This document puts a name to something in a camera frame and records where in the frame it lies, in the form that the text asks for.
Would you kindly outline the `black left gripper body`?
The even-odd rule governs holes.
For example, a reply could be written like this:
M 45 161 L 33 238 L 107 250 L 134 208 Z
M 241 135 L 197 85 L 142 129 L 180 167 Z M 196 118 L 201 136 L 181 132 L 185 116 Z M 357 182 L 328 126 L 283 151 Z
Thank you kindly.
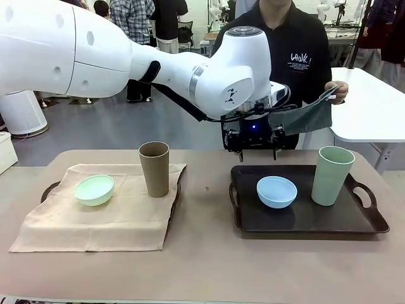
M 268 117 L 239 121 L 242 149 L 272 149 L 271 127 Z

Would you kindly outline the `person's left hand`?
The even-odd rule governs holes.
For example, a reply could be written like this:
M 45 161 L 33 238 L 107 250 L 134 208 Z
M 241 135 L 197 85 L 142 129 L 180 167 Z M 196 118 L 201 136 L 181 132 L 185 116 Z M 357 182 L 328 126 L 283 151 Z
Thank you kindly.
M 348 84 L 346 82 L 336 80 L 336 81 L 327 82 L 325 84 L 325 90 L 327 91 L 327 90 L 329 90 L 329 89 L 331 89 L 331 88 L 333 88 L 335 86 L 338 86 L 338 88 L 334 92 L 335 93 L 335 98 L 331 99 L 330 102 L 333 105 L 339 105 L 339 104 L 342 104 L 344 102 L 344 100 L 345 100 L 345 98 L 347 96 L 347 93 L 349 91 L 349 86 L 348 86 Z

